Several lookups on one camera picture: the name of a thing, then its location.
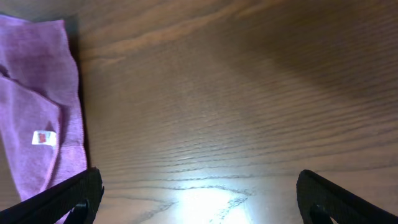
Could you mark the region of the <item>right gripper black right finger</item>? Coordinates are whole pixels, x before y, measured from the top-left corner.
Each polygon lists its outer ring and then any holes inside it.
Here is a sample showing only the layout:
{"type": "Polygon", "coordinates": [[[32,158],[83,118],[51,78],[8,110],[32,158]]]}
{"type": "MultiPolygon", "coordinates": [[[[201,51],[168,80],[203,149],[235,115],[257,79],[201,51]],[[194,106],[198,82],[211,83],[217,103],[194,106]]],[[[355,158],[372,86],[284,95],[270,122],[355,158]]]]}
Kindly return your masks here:
{"type": "Polygon", "coordinates": [[[397,216],[311,170],[299,174],[297,204],[304,224],[395,224],[397,216]]]}

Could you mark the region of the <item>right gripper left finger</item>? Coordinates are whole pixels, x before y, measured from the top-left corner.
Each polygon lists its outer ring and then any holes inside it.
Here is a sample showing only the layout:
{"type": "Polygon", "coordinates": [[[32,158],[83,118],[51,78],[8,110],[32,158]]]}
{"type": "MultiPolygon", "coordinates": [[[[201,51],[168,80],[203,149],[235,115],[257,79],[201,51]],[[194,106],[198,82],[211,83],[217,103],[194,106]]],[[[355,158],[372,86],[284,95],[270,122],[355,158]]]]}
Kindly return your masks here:
{"type": "Polygon", "coordinates": [[[99,169],[89,168],[17,205],[1,211],[1,223],[92,224],[104,193],[99,169]]]}

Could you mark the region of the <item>purple microfiber cloth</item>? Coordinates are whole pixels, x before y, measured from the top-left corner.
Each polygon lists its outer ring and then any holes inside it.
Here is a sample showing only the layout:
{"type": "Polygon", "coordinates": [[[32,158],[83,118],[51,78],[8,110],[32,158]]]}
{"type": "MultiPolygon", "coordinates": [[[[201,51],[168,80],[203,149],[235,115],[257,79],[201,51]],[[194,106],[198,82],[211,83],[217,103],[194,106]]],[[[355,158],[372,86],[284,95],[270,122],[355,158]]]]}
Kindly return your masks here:
{"type": "Polygon", "coordinates": [[[1,17],[1,139],[23,201],[88,166],[78,86],[62,20],[1,17]]]}

